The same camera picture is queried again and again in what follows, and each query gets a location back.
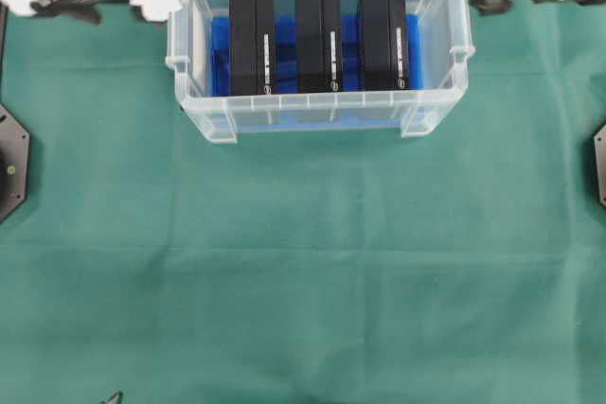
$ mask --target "black electronic device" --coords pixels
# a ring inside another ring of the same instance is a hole
[[[358,15],[363,90],[408,89],[405,0],[360,0]]]
[[[229,93],[257,94],[255,0],[229,0]]]
[[[257,36],[257,94],[276,92],[276,21],[274,0],[255,0]]]
[[[343,90],[341,0],[295,0],[300,94]]]
[[[229,0],[230,95],[276,92],[274,0]]]

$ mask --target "green cloth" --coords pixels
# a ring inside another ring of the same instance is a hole
[[[0,225],[3,402],[606,400],[604,8],[472,14],[430,136],[242,135],[179,110],[166,31],[9,18],[32,133]]]

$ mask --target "blue foam insert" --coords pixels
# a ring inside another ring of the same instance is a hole
[[[358,75],[358,18],[343,16],[343,85],[346,92],[360,90]],[[408,52],[410,59],[410,85],[414,90],[423,88],[421,66],[421,37],[419,18],[406,16],[408,25]],[[296,94],[295,21],[282,16],[276,21],[277,44],[277,92]],[[214,97],[229,96],[229,18],[218,17],[212,21],[212,94]]]

